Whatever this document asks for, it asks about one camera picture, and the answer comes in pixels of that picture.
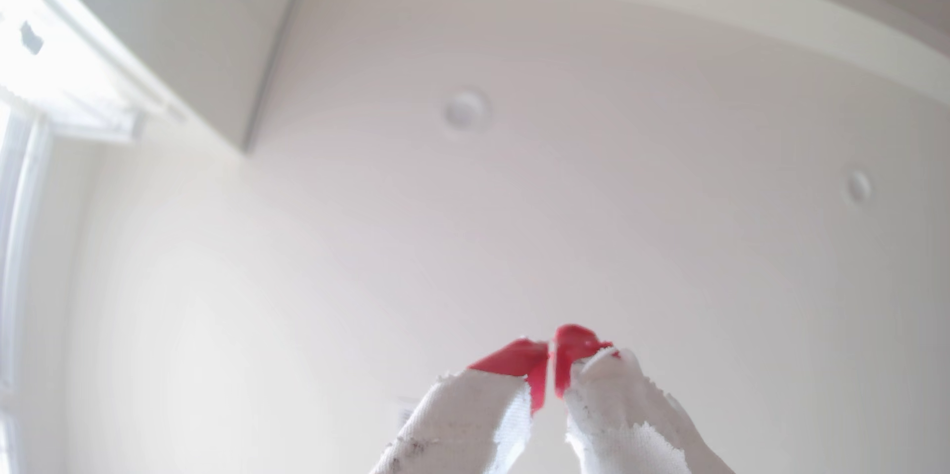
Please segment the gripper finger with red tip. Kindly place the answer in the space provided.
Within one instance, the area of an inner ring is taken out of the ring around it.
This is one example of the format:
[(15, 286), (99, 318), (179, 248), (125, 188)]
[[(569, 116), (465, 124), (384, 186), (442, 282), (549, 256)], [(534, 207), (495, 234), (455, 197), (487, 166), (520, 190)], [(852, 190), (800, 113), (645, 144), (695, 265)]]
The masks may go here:
[(519, 338), (437, 380), (372, 473), (508, 473), (543, 406), (549, 348)]
[(563, 325), (554, 335), (554, 380), (582, 473), (732, 473), (632, 350)]

